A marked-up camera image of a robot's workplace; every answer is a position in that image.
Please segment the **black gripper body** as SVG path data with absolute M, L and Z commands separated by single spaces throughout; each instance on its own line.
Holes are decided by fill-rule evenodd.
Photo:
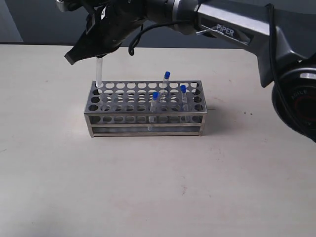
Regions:
M 112 53 L 123 41 L 151 19 L 157 0 L 86 0 L 94 25 L 86 33 L 85 53 Z

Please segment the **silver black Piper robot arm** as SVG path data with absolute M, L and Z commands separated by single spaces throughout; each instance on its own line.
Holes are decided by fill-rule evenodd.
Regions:
M 62 12 L 84 8 L 86 27 L 65 55 L 70 64 L 115 52 L 143 25 L 169 27 L 184 35 L 219 38 L 257 57 L 260 83 L 273 84 L 272 103 L 294 131 L 316 138 L 316 17 L 231 0 L 59 0 Z

